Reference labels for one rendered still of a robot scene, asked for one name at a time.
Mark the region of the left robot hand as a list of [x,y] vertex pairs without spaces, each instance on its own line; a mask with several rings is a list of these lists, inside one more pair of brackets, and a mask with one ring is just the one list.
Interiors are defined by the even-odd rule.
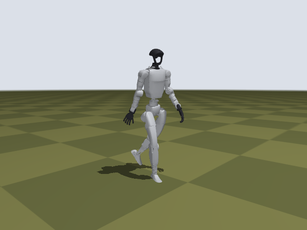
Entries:
[[182,112],[182,110],[181,110],[182,108],[180,107],[180,105],[179,104],[177,104],[177,111],[179,111],[179,113],[180,113],[180,116],[181,116],[181,123],[184,121],[184,114],[183,114],[183,112]]

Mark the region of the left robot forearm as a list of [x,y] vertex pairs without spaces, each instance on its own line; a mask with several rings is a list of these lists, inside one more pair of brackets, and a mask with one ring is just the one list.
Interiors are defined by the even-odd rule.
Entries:
[[174,92],[169,95],[169,98],[170,98],[171,102],[173,103],[173,105],[175,106],[175,108],[177,109],[177,104],[179,104],[179,103],[178,103],[178,100],[175,97]]

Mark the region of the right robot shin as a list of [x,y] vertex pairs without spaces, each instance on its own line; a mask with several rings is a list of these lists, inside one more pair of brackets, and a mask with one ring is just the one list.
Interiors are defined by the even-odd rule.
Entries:
[[157,165],[158,165],[158,149],[152,148],[151,144],[149,144],[149,158],[152,166],[152,174],[154,176],[157,175]]

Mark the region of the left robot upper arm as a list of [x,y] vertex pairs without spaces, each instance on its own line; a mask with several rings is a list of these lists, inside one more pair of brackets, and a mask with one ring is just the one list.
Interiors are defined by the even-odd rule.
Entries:
[[165,92],[166,94],[171,94],[173,93],[173,88],[170,87],[170,76],[171,76],[171,72],[169,70],[165,70],[166,71],[166,77],[165,77]]

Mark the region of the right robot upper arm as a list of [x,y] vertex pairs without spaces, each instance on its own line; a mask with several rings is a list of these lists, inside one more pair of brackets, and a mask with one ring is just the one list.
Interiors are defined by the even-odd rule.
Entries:
[[139,97],[143,96],[143,85],[145,82],[145,79],[148,77],[149,74],[149,70],[145,69],[145,70],[140,70],[138,73],[138,81],[137,81],[137,95]]

